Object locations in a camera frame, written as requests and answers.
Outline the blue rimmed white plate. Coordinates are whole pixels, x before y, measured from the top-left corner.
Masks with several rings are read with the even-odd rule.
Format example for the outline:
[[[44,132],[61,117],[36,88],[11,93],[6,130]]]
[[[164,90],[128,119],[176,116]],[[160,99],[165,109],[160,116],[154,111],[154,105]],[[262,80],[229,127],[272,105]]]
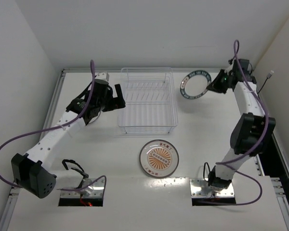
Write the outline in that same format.
[[[200,93],[200,94],[197,94],[197,95],[189,95],[186,91],[186,85],[188,83],[188,81],[190,79],[192,79],[193,77],[196,77],[196,76],[201,76],[203,78],[206,79],[207,81],[207,85],[205,87],[205,89]],[[180,83],[180,93],[181,95],[185,98],[185,99],[188,99],[188,100],[195,100],[195,99],[198,99],[200,97],[202,97],[203,95],[205,95],[207,93],[207,87],[211,84],[211,75],[209,74],[209,72],[205,71],[205,70],[195,70],[195,71],[192,71],[191,73],[187,74],[183,80],[181,81]]]

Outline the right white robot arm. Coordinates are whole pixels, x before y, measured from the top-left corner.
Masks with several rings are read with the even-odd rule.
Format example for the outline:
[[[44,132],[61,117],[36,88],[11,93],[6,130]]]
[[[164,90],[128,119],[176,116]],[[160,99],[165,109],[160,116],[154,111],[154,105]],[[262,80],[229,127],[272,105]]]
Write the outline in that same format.
[[[252,157],[262,154],[272,136],[276,120],[257,100],[256,79],[248,71],[249,60],[234,59],[221,69],[207,86],[208,91],[226,93],[232,89],[241,117],[230,136],[230,149],[208,175],[208,186],[219,192],[227,189],[240,167]]]

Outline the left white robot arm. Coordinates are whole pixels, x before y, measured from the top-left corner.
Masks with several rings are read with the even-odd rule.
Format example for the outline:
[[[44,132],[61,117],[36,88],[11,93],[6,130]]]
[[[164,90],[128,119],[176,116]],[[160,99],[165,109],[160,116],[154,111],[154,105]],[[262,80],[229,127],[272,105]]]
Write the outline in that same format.
[[[81,192],[91,182],[81,168],[52,170],[55,157],[71,139],[100,112],[125,108],[120,84],[111,88],[107,80],[95,79],[66,107],[58,128],[50,130],[24,155],[16,154],[12,160],[14,181],[23,189],[42,199],[53,190]]]

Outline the orange sunburst plate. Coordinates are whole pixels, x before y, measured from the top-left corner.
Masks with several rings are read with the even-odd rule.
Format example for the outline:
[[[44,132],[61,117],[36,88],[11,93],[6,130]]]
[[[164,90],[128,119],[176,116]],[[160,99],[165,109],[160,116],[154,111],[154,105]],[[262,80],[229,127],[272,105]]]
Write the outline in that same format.
[[[140,150],[139,165],[142,171],[153,178],[170,177],[179,165],[177,149],[166,140],[151,140]]]

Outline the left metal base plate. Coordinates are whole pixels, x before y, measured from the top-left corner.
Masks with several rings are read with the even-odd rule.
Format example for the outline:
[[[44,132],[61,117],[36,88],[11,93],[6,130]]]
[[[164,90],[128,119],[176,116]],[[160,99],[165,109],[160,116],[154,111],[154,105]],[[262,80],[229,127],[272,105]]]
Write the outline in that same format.
[[[97,179],[86,179],[82,183],[82,187],[89,185],[82,191],[61,191],[60,198],[75,199],[82,195],[84,199],[101,199],[105,189],[105,178],[101,177]]]

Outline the metal base plate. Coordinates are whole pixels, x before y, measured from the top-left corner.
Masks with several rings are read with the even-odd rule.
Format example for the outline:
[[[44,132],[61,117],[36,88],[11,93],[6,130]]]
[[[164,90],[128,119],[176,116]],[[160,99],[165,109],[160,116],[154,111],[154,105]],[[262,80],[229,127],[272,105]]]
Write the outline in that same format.
[[[189,179],[192,199],[235,198],[235,192],[232,184],[230,184],[227,189],[215,191],[208,186],[207,180],[207,178]]]
[[[60,198],[75,199],[82,195],[84,199],[101,199],[105,189],[105,178],[101,177],[97,179],[86,179],[82,183],[82,187],[89,185],[82,191],[61,191]]]

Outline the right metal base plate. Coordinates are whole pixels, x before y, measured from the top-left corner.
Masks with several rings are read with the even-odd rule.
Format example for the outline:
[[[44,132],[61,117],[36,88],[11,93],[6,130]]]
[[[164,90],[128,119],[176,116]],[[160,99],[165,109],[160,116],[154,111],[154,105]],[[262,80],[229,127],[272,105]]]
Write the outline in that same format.
[[[235,192],[232,184],[230,184],[227,189],[215,191],[208,186],[207,180],[207,178],[189,179],[192,199],[235,198]]]

